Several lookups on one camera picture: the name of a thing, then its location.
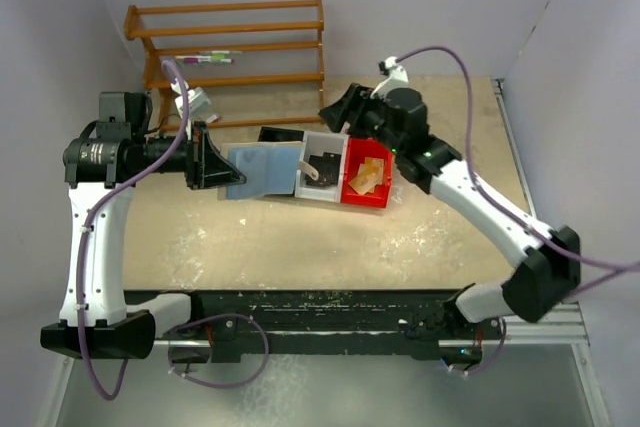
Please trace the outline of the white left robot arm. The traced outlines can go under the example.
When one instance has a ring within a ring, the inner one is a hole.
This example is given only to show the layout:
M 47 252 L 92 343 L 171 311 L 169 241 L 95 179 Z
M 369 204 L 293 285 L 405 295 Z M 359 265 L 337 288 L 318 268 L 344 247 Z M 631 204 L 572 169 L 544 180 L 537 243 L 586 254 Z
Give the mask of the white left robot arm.
M 181 173 L 191 190 L 245 183 L 246 177 L 197 121 L 180 137 L 153 137 L 143 93 L 103 92 L 99 117 L 63 153 L 72 208 L 69 277 L 57 322 L 43 348 L 72 358 L 144 359 L 156 338 L 190 319 L 188 294 L 159 294 L 128 305 L 123 287 L 125 228 L 135 187 L 151 173 Z

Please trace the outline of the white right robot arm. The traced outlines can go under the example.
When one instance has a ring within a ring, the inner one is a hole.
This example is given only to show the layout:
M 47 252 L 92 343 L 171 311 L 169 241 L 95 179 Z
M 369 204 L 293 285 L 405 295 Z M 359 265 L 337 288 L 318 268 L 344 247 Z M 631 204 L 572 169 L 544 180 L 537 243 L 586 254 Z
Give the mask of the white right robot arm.
M 498 210 L 486 198 L 491 187 L 471 176 L 454 147 L 430 133 L 418 91 L 401 87 L 377 97 L 353 83 L 320 117 L 334 133 L 381 143 L 407 181 L 466 218 L 513 267 L 502 282 L 472 284 L 450 298 L 445 309 L 452 322 L 515 315 L 536 323 L 579 285 L 579 235 L 568 226 L 554 229 L 511 203 Z

